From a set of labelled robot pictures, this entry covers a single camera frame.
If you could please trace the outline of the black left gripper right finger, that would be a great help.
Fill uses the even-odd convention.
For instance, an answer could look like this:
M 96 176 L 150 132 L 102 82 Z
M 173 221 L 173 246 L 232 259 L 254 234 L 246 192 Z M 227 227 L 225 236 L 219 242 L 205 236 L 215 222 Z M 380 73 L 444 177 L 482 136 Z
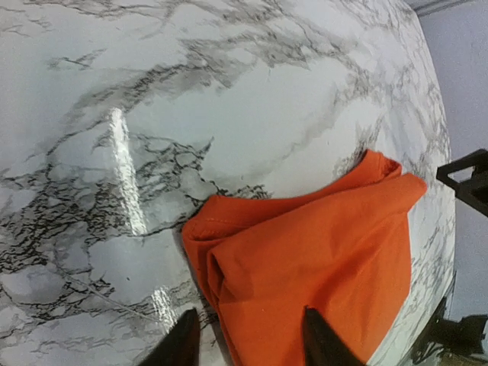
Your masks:
M 305 307 L 303 315 L 303 350 L 305 365 L 361 366 L 319 311 L 311 307 Z

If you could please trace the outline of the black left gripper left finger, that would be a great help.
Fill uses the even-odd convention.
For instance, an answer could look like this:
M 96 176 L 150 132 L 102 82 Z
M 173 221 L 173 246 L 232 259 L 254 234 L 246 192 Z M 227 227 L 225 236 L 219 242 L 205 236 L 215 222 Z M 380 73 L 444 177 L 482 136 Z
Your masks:
M 197 310 L 186 310 L 139 366 L 199 365 L 201 328 Z

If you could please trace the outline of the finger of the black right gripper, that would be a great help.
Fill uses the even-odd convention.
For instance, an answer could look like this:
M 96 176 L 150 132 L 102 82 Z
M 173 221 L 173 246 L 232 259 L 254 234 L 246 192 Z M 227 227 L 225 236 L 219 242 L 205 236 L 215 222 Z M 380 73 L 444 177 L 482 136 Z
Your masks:
M 455 181 L 450 174 L 472 168 L 469 178 Z M 436 179 L 454 190 L 455 197 L 485 217 L 487 206 L 487 150 L 478 149 L 460 159 L 438 167 Z

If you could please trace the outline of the orange t-shirt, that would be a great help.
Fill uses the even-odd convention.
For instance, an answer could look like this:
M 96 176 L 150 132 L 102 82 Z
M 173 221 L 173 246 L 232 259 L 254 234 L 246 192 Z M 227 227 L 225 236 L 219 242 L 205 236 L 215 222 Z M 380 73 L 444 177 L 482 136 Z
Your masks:
M 181 237 L 233 363 L 304 364 L 307 307 L 368 361 L 409 295 L 408 214 L 426 190 L 398 162 L 368 150 L 312 194 L 210 197 Z

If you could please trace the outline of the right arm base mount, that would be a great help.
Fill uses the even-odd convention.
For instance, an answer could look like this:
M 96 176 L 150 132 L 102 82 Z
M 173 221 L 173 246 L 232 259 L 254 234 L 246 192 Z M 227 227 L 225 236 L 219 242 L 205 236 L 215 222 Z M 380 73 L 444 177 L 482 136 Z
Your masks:
M 406 365 L 486 365 L 487 315 L 451 319 L 457 278 L 453 278 L 425 328 L 414 341 Z

